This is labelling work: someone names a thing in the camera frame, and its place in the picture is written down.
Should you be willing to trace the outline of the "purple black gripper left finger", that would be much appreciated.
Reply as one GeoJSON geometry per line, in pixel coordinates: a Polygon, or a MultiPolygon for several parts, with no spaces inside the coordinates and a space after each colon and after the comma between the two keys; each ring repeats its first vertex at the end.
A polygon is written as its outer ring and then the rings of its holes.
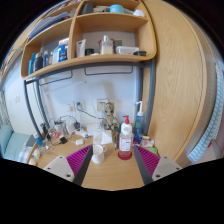
{"type": "Polygon", "coordinates": [[[67,157],[56,157],[44,170],[81,186],[92,155],[93,147],[89,145],[67,157]]]}

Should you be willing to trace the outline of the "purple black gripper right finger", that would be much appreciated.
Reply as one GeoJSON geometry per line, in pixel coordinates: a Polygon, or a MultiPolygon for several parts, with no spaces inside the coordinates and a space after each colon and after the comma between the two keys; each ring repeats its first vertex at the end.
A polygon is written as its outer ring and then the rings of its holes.
{"type": "Polygon", "coordinates": [[[171,158],[159,157],[140,146],[134,147],[134,157],[145,185],[181,170],[171,158]]]}

